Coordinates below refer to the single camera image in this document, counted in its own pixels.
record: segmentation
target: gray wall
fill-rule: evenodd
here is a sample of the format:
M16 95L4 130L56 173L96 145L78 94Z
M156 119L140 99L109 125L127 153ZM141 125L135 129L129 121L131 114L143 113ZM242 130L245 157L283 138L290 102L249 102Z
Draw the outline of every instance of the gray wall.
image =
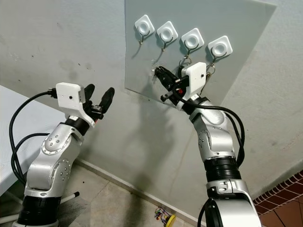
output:
M270 2L278 7L223 102L247 129L241 173L253 195L302 161L303 2ZM197 216L206 178L187 116L124 89L124 1L0 3L0 83L26 96L62 81L94 83L95 102L115 87L82 158Z

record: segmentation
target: wall hook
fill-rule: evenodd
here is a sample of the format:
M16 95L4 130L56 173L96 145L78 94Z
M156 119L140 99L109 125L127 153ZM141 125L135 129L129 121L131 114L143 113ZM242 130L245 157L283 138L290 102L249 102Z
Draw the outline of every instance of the wall hook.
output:
M152 22L149 19L148 15L142 16L134 23L134 25L141 36L141 39L139 40L140 45L143 44L143 41L147 36L151 35L155 31L155 28L152 25Z
M171 37L171 39L169 40L169 41L167 41L167 42L164 42L164 46L161 48L161 50L162 50L162 52L164 52L165 51L165 48L166 48L166 44L168 44L168 43L170 43L172 40L173 40L173 36Z
M192 60L189 57L190 52L197 50L204 45L204 40L198 28L194 28L182 35L181 40L187 49L187 54L179 61L179 67L181 66L181 63L186 59L189 59L189 64L191 64Z
M150 30L148 30L148 33L147 33L146 35L142 35L142 34L140 33L140 35L141 35L141 40L139 40L139 44L140 44L140 45L143 44L144 37L147 37L150 33L151 33Z
M170 21L157 29L157 34L163 41L164 46L161 48L162 52L165 51L169 43L172 43L178 38L178 33Z

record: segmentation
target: tiled floor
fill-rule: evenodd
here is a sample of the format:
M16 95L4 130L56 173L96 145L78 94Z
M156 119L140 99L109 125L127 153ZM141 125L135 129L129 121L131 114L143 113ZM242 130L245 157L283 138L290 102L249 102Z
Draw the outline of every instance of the tiled floor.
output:
M303 196L262 215L266 227L303 227Z
M80 197L60 206L61 227L162 227L154 218L155 205L147 202L104 178L74 165L65 194L79 191ZM20 194L20 186L10 191ZM18 213L20 206L0 197L0 216ZM12 223L0 225L9 227ZM181 219L174 227L192 227Z

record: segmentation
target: silver robot arm segment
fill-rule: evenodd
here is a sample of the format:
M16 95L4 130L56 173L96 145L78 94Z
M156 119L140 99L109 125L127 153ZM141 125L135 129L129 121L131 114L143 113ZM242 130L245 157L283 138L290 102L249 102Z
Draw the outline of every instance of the silver robot arm segment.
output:
M58 206L84 135L103 118L115 93L111 87L100 104L93 105L89 99L94 89L92 84L86 88L69 83L56 85L55 98L67 119L44 139L38 157L30 165L23 208L13 227L58 226Z
M201 108L201 105L212 106L206 97L198 94L205 85L206 64L198 62L180 68L178 76L158 67L155 76L168 90L161 100L169 99L178 110L186 112L197 131L209 197L199 215L198 227L204 209L207 227L261 227L246 183L238 170L226 114L216 109Z

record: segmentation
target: metal hook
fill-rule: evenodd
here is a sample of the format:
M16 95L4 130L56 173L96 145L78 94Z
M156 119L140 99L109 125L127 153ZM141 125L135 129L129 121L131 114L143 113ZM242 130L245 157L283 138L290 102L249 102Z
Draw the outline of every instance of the metal hook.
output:
M214 57L214 59L213 59L212 63L210 63L210 64L206 67L206 71L208 71L208 72L207 72L207 78L206 78L206 80L208 80L208 79L210 78L210 76L213 75L214 72L216 71L216 68L215 68L215 65L214 65L214 64L216 63L216 61L219 60L219 59L222 59L222 58L225 57L225 55L227 54L227 53L225 53L225 54L224 54L223 56L221 56L221 57L216 57L216 56L214 55L213 48L211 48L210 53L212 54L212 56Z
M184 40L184 46L186 47L186 49L187 49L187 55L189 55L189 53L191 52L191 51L193 51L193 50L195 50L195 49L197 49L198 47L199 47L199 43L197 44L197 46L195 46L194 48L189 48L187 45L186 45L186 42L185 42L186 40Z
M184 64L184 61L186 59L189 59L189 64L191 65L191 63L193 63L193 61L191 60L191 58L188 55L185 55L180 61L179 61L179 68L181 67L181 65Z
M171 39L170 39L169 41L164 42L164 46L161 48L162 52L165 51L166 44L170 43L170 42L173 40L173 38L174 38L174 37L172 36Z
M194 47L194 48L189 48L188 46L186 46L186 43L185 43L185 41L184 41L184 46L185 46L186 49L187 49L187 54L179 61L179 68L181 67L181 62L184 61L184 60L186 60L186 59L189 59L189 64L191 65L191 63L192 63L193 61L192 61L191 58L189 57L189 54L190 54L191 51L197 49L198 46L199 46L199 44L197 44L197 46Z
M143 41L144 41L144 37L148 36L150 34L150 30L148 29L148 33L146 35L142 35L140 32L140 35L141 35L141 40L139 40L139 44L142 45L143 44Z

